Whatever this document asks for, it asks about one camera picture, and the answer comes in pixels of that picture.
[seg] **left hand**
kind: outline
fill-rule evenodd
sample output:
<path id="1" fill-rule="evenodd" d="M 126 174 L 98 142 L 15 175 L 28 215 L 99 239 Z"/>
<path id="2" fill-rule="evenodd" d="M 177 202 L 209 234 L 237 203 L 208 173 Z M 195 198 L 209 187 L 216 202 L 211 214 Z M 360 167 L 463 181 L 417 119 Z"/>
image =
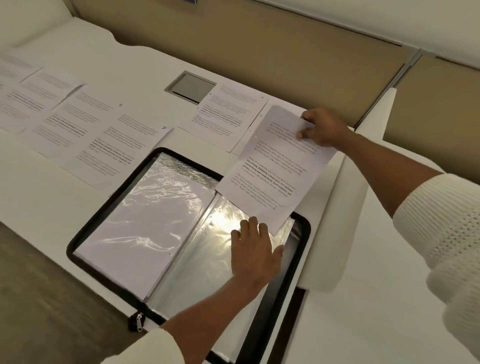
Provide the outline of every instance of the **left hand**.
<path id="1" fill-rule="evenodd" d="M 284 246 L 272 253 L 267 225 L 258 225 L 256 217 L 242 220 L 240 231 L 233 230 L 231 236 L 233 278 L 261 291 L 280 271 Z"/>

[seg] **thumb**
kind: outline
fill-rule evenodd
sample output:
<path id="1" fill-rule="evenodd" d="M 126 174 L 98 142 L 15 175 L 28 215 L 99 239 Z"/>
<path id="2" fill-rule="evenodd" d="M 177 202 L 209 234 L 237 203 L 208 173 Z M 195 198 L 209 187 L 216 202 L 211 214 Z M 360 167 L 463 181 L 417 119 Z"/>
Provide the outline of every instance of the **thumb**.
<path id="1" fill-rule="evenodd" d="M 314 128 L 307 128 L 300 130 L 295 137 L 297 139 L 313 139 L 313 136 L 315 135 L 315 129 Z"/>
<path id="2" fill-rule="evenodd" d="M 285 250 L 285 246 L 279 245 L 278 247 L 275 248 L 273 251 L 273 263 L 276 272 L 280 271 L 280 266 L 282 264 L 282 256 L 283 256 L 283 251 Z"/>

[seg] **beige panel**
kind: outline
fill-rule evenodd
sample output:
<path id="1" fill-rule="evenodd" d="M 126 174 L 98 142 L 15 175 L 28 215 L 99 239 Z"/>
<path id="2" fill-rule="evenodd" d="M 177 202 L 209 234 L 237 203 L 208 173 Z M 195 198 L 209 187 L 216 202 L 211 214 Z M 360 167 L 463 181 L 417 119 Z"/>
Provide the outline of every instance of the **beige panel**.
<path id="1" fill-rule="evenodd" d="M 480 182 L 480 72 L 420 58 L 398 85 L 385 140 Z"/>
<path id="2" fill-rule="evenodd" d="M 353 125 L 409 50 L 251 0 L 75 0 L 85 20 Z"/>

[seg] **knit sleeve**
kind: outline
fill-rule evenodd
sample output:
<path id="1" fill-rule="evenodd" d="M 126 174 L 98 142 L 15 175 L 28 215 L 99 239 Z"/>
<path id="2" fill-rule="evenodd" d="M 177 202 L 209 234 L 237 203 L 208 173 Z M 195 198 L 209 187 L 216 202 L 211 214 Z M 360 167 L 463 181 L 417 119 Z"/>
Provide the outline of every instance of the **knit sleeve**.
<path id="1" fill-rule="evenodd" d="M 427 286 L 446 304 L 447 330 L 480 360 L 480 186 L 434 177 L 408 196 L 393 222 L 431 269 Z"/>
<path id="2" fill-rule="evenodd" d="M 102 364 L 185 364 L 173 336 L 156 328 L 119 355 L 105 359 Z"/>

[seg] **hand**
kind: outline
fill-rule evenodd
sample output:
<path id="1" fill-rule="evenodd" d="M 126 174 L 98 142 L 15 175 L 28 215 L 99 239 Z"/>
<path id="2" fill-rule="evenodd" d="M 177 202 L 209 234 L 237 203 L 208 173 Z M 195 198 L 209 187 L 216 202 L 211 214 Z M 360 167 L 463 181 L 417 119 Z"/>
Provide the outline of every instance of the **hand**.
<path id="1" fill-rule="evenodd" d="M 308 110 L 301 117 L 315 126 L 310 129 L 300 130 L 296 138 L 312 139 L 319 146 L 332 146 L 339 149 L 345 137 L 352 133 L 343 120 L 330 109 L 316 108 Z"/>
<path id="2" fill-rule="evenodd" d="M 240 222 L 240 231 L 232 235 L 233 278 L 251 286 L 255 296 L 280 271 L 283 245 L 272 253 L 272 243 L 265 224 L 258 227 L 256 217 Z"/>

